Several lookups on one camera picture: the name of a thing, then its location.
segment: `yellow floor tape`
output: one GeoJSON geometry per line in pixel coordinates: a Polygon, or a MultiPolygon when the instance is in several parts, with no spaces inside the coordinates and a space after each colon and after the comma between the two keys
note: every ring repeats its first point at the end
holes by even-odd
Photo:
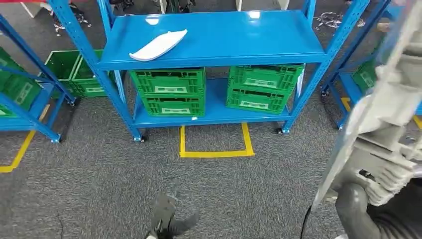
{"type": "MultiPolygon", "coordinates": [[[[341,102],[343,102],[343,105],[346,108],[347,112],[350,112],[350,105],[349,105],[350,98],[342,97],[341,102]]],[[[422,129],[422,120],[419,119],[418,116],[413,116],[413,121],[415,122],[415,124],[418,126],[419,129],[422,129]]]]}
{"type": "Polygon", "coordinates": [[[182,158],[227,158],[254,156],[247,123],[242,123],[243,141],[245,150],[220,151],[220,152],[186,152],[185,151],[185,126],[180,128],[180,157],[182,158]]]}
{"type": "MultiPolygon", "coordinates": [[[[45,115],[48,112],[48,109],[50,108],[50,105],[46,105],[39,120],[42,121],[45,117],[45,115]]],[[[28,134],[28,136],[26,136],[25,141],[23,142],[22,146],[19,149],[19,152],[17,153],[16,157],[14,158],[13,162],[11,165],[9,166],[2,166],[0,167],[0,173],[10,173],[12,172],[15,168],[17,168],[19,166],[19,163],[21,161],[21,159],[23,158],[23,156],[26,153],[26,150],[29,147],[29,144],[32,141],[32,138],[34,138],[34,135],[37,131],[35,130],[31,130],[28,134]]]]}

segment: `green plastic crate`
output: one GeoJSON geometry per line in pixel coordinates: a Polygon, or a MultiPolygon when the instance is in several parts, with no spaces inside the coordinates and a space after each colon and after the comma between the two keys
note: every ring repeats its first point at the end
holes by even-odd
{"type": "Polygon", "coordinates": [[[33,79],[20,75],[13,75],[3,86],[1,92],[24,110],[31,108],[32,102],[41,91],[41,87],[33,79]]]}
{"type": "Polygon", "coordinates": [[[205,101],[198,98],[142,98],[143,104],[150,116],[204,116],[205,101]]]}
{"type": "Polygon", "coordinates": [[[374,87],[377,81],[374,60],[362,63],[356,72],[353,73],[352,78],[362,92],[366,92],[369,88],[374,87]]]}
{"type": "Polygon", "coordinates": [[[77,84],[76,87],[79,89],[80,97],[82,98],[107,96],[102,86],[96,80],[94,83],[84,82],[83,84],[77,84]]]}
{"type": "MultiPolygon", "coordinates": [[[[95,53],[99,58],[101,58],[103,50],[95,50],[95,53]]],[[[110,78],[110,80],[112,80],[113,84],[115,85],[115,77],[113,71],[108,72],[108,77],[110,78]]],[[[72,77],[72,83],[78,89],[78,91],[80,92],[79,96],[82,98],[107,96],[106,92],[104,91],[101,84],[98,82],[92,70],[84,59],[82,59],[76,67],[75,74],[72,77]]]]}
{"type": "Polygon", "coordinates": [[[290,95],[303,68],[303,64],[232,66],[228,85],[234,89],[248,87],[260,92],[290,95]]]}
{"type": "Polygon", "coordinates": [[[51,51],[45,65],[56,75],[59,81],[70,81],[81,60],[78,50],[51,51]]]}
{"type": "Polygon", "coordinates": [[[282,94],[229,88],[227,90],[226,106],[278,115],[286,105],[288,98],[288,96],[282,94]]]}
{"type": "Polygon", "coordinates": [[[15,115],[12,111],[10,111],[8,108],[6,108],[3,105],[0,105],[0,118],[3,117],[9,117],[9,118],[14,118],[17,115],[15,115]]]}
{"type": "MultiPolygon", "coordinates": [[[[98,58],[101,58],[104,50],[94,50],[98,58]]],[[[76,84],[79,81],[96,80],[94,73],[88,66],[87,62],[81,58],[75,70],[75,74],[72,76],[72,82],[76,84]]]]}
{"type": "MultiPolygon", "coordinates": [[[[45,65],[53,72],[57,79],[68,89],[73,95],[80,96],[77,87],[71,82],[75,74],[76,67],[81,61],[81,55],[78,50],[70,51],[51,51],[45,65]]],[[[38,74],[40,77],[46,78],[41,72],[38,74]]],[[[57,99],[60,92],[57,89],[51,94],[51,98],[57,99]]]]}
{"type": "MultiPolygon", "coordinates": [[[[14,68],[19,71],[25,71],[21,66],[19,66],[19,64],[13,61],[11,56],[1,47],[0,47],[0,65],[14,68]]],[[[13,75],[12,72],[4,71],[0,69],[0,85],[4,84],[4,81],[9,79],[12,75],[13,75]]]]}
{"type": "Polygon", "coordinates": [[[197,97],[205,90],[205,68],[129,71],[142,96],[167,94],[169,97],[197,97]]]}

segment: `white foam piece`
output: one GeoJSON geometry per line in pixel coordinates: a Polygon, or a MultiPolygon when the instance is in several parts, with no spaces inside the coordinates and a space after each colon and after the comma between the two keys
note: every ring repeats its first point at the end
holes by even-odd
{"type": "Polygon", "coordinates": [[[151,61],[164,53],[170,51],[185,37],[188,30],[169,31],[161,34],[142,47],[135,53],[129,53],[129,56],[138,61],[151,61]]]}

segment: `shelving unit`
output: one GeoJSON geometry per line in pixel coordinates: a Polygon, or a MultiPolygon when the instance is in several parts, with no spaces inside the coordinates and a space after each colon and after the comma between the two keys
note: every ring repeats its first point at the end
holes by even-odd
{"type": "Polygon", "coordinates": [[[36,54],[29,48],[24,40],[17,34],[7,20],[0,14],[0,31],[3,35],[8,36],[25,54],[26,56],[44,73],[47,78],[42,78],[35,75],[30,75],[26,72],[2,66],[0,69],[10,71],[14,74],[23,75],[25,77],[39,80],[40,86],[42,87],[41,92],[35,98],[31,105],[31,108],[26,111],[22,109],[18,104],[11,100],[8,96],[0,92],[0,104],[6,106],[9,110],[16,114],[16,117],[12,118],[0,118],[0,130],[1,131],[15,131],[15,130],[37,130],[51,139],[51,142],[59,142],[60,134],[55,133],[52,130],[52,125],[57,113],[60,109],[61,104],[67,101],[68,104],[73,105],[75,103],[75,97],[73,97],[64,86],[57,80],[56,76],[46,67],[36,54]],[[54,107],[51,107],[50,114],[46,118],[46,123],[40,122],[38,118],[41,116],[45,106],[50,103],[50,96],[54,89],[57,89],[61,94],[59,98],[55,100],[54,107]]]}
{"type": "Polygon", "coordinates": [[[114,16],[105,0],[98,0],[107,43],[99,59],[65,2],[49,0],[54,12],[93,70],[134,140],[142,141],[139,128],[213,123],[284,121],[288,133],[294,121],[358,21],[369,0],[355,0],[326,49],[313,29],[315,0],[301,10],[201,12],[114,16]],[[149,62],[129,57],[147,42],[167,31],[187,29],[185,38],[165,55],[149,62]],[[227,81],[207,80],[206,115],[198,118],[149,117],[139,96],[131,116],[121,90],[107,79],[108,70],[317,63],[302,90],[298,84],[292,109],[269,115],[226,108],[227,81]]]}
{"type": "MultiPolygon", "coordinates": [[[[341,82],[341,86],[345,89],[346,94],[350,98],[351,107],[354,106],[364,96],[365,92],[362,92],[357,86],[357,84],[353,81],[353,73],[350,73],[349,69],[355,68],[361,63],[368,61],[371,58],[374,58],[377,52],[363,57],[362,59],[359,59],[358,61],[355,61],[353,63],[349,63],[349,59],[351,58],[357,47],[360,45],[360,43],[362,43],[366,34],[368,34],[371,28],[378,23],[378,20],[380,18],[387,17],[390,20],[394,21],[399,17],[400,12],[402,10],[403,7],[394,5],[394,3],[392,3],[390,0],[380,1],[377,6],[372,10],[371,15],[366,20],[365,26],[363,26],[362,29],[358,32],[358,35],[356,36],[355,40],[349,45],[344,56],[335,66],[333,72],[328,76],[327,81],[321,87],[321,95],[325,97],[328,94],[332,94],[333,98],[340,107],[341,112],[343,113],[343,117],[338,122],[336,122],[339,130],[343,129],[349,112],[343,105],[341,97],[334,86],[335,81],[339,80],[341,82]]],[[[422,115],[422,103],[417,108],[415,115],[422,115]]]]}

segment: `floor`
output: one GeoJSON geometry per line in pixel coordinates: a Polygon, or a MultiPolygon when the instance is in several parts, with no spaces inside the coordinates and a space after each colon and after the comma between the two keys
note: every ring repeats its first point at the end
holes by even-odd
{"type": "MultiPolygon", "coordinates": [[[[195,11],[234,10],[234,1],[197,0],[195,11]]],[[[276,9],[277,1],[256,1],[256,9],[276,9]]],[[[299,8],[300,1],[290,8],[299,8]]],[[[78,3],[91,28],[88,39],[104,45],[104,32],[95,1],[78,3]]],[[[316,15],[342,12],[343,1],[317,1],[316,15]]],[[[158,9],[139,0],[128,12],[158,9]]],[[[51,50],[74,49],[63,33],[56,37],[51,18],[42,11],[29,19],[16,4],[0,8],[15,29],[45,60],[51,50]]],[[[317,31],[324,46],[334,29],[317,31]]],[[[373,49],[379,33],[372,32],[357,55],[373,49]]],[[[34,66],[5,37],[0,44],[29,72],[34,66]]],[[[308,66],[305,78],[310,76],[308,66]]],[[[210,68],[210,77],[227,68],[210,68]]],[[[126,80],[133,102],[130,80],[126,80]]],[[[160,192],[178,187],[182,218],[199,211],[199,224],[179,238],[298,239],[303,216],[311,203],[337,130],[333,102],[325,107],[316,91],[289,135],[274,133],[276,123],[250,123],[253,157],[185,159],[179,157],[179,129],[152,128],[145,143],[131,140],[107,98],[85,99],[76,108],[64,106],[56,120],[63,142],[51,144],[37,133],[21,164],[0,174],[0,238],[142,238],[149,226],[152,201],[160,192]]],[[[0,132],[1,165],[7,165],[27,132],[0,132]]],[[[244,145],[239,124],[186,128],[187,150],[239,150],[244,145]]],[[[333,205],[321,205],[312,215],[307,239],[333,239],[342,227],[333,205]]]]}

